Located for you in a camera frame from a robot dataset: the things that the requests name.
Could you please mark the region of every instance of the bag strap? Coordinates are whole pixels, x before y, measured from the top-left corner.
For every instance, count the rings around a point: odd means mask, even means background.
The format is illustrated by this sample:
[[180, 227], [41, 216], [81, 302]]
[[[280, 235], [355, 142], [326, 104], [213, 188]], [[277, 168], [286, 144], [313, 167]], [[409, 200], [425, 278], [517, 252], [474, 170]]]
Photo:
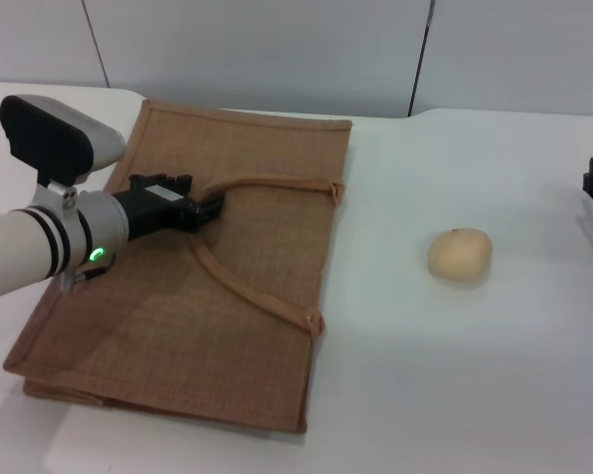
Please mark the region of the bag strap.
[[[275, 174], [239, 173], [210, 183], [200, 191], [196, 199], [202, 200], [214, 193], [223, 193], [235, 188], [248, 186], [329, 193], [334, 199], [335, 205], [340, 203], [345, 190], [342, 184], [332, 183], [324, 179], [309, 179]], [[235, 294], [269, 312], [273, 316], [306, 330], [313, 340], [323, 332], [325, 323], [315, 304], [299, 307], [270, 293], [261, 291], [225, 268], [212, 254], [202, 236], [191, 234], [189, 241], [194, 255], [203, 268]]]

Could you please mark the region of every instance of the black band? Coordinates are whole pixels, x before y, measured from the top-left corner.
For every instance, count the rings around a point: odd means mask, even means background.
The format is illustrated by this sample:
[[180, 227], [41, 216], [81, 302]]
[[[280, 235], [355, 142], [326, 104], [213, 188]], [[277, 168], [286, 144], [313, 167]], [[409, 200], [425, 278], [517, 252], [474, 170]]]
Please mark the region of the black band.
[[83, 233], [86, 236], [86, 255], [83, 257], [82, 264], [85, 264], [92, 253], [92, 232], [90, 231], [90, 226], [88, 225], [88, 221], [83, 216], [80, 210], [77, 211], [79, 215], [79, 222], [81, 223], [81, 227], [83, 227]]
[[36, 222], [42, 228], [43, 233], [46, 234], [46, 239], [48, 239], [48, 246], [50, 247], [50, 270], [48, 270], [48, 274], [44, 277], [44, 279], [52, 277], [53, 275], [55, 275], [55, 270], [57, 268], [57, 258], [59, 256], [59, 250], [57, 247], [57, 240], [55, 239], [55, 234], [52, 233], [52, 230], [50, 230], [50, 226], [45, 220], [43, 220], [43, 217], [41, 217], [36, 212], [33, 212], [29, 209], [15, 209], [14, 212], [23, 212], [24, 214], [27, 214], [33, 219], [35, 219]]
[[43, 212], [52, 221], [52, 223], [55, 224], [57, 232], [59, 232], [59, 237], [61, 237], [61, 245], [63, 245], [63, 262], [58, 270], [58, 272], [61, 273], [66, 270], [66, 267], [68, 267], [68, 262], [70, 262], [70, 239], [68, 238], [66, 228], [63, 226], [57, 216], [53, 214], [52, 211], [46, 209], [44, 206], [31, 205], [30, 207], [37, 209], [39, 212]]

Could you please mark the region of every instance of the white table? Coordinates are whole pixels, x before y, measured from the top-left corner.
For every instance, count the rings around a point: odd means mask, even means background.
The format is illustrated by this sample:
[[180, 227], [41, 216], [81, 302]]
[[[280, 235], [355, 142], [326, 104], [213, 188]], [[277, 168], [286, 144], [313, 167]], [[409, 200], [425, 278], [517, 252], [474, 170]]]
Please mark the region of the white table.
[[[55, 97], [124, 136], [141, 100], [0, 84], [0, 100], [14, 93]], [[0, 298], [0, 473], [593, 473], [593, 203], [580, 190], [593, 118], [352, 120], [308, 433], [26, 398], [1, 364], [41, 283]], [[34, 184], [0, 127], [0, 212]], [[483, 285], [425, 270], [430, 239], [456, 226], [494, 242]]]

